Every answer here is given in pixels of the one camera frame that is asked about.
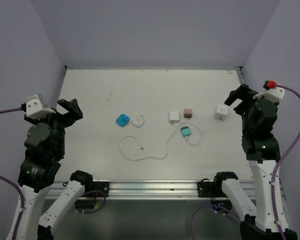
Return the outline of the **teal usb charger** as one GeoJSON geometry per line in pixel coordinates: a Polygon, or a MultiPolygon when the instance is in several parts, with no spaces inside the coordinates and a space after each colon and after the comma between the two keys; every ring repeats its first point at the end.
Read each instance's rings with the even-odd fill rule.
{"type": "Polygon", "coordinates": [[[191,134],[191,129],[188,125],[182,125],[180,128],[181,135],[187,139],[191,134]]]}

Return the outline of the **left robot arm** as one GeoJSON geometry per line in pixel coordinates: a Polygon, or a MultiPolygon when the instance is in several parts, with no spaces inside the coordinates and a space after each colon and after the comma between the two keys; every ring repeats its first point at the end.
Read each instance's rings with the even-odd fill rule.
{"type": "Polygon", "coordinates": [[[32,126],[24,142],[25,159],[16,187],[19,197],[8,240],[52,240],[57,226],[77,199],[93,193],[92,175],[77,170],[57,200],[43,211],[65,155],[65,129],[83,118],[76,99],[60,99],[57,104],[67,112],[47,107],[40,95],[28,97],[21,106],[24,120],[32,126]]]}

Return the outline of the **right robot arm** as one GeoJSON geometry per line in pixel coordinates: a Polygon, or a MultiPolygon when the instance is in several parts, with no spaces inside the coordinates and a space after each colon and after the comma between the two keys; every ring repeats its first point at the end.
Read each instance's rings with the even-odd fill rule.
{"type": "Polygon", "coordinates": [[[241,145],[254,183],[255,202],[245,193],[233,172],[218,172],[213,192],[227,196],[240,220],[244,240],[296,240],[286,219],[280,183],[280,147],[272,133],[279,101],[285,91],[269,88],[263,93],[242,84],[230,92],[225,105],[240,100],[234,111],[242,119],[241,145]]]}

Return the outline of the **white power brick charger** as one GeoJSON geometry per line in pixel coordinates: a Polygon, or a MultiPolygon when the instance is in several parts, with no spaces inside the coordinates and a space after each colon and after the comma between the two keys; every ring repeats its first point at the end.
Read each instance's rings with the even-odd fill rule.
{"type": "Polygon", "coordinates": [[[180,113],[178,111],[170,111],[168,114],[168,121],[171,124],[176,124],[180,122],[180,113]]]}

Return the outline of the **white plug adapter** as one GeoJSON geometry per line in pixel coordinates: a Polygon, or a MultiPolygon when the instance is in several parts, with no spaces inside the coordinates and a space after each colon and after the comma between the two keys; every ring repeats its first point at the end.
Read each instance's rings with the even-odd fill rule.
{"type": "Polygon", "coordinates": [[[144,122],[145,122],[145,119],[144,119],[144,116],[142,114],[140,115],[133,115],[131,118],[130,118],[130,122],[137,128],[140,128],[144,122]]]}

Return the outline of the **blue plug adapter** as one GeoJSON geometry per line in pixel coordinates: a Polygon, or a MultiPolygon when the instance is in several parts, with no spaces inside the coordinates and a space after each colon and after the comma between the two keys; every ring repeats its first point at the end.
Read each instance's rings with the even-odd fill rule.
{"type": "Polygon", "coordinates": [[[117,117],[117,119],[116,119],[116,124],[118,125],[118,126],[120,126],[120,127],[125,127],[126,125],[128,125],[129,124],[129,122],[130,122],[130,117],[128,116],[128,115],[126,115],[126,114],[121,114],[121,115],[119,115],[118,117],[117,117]]]}

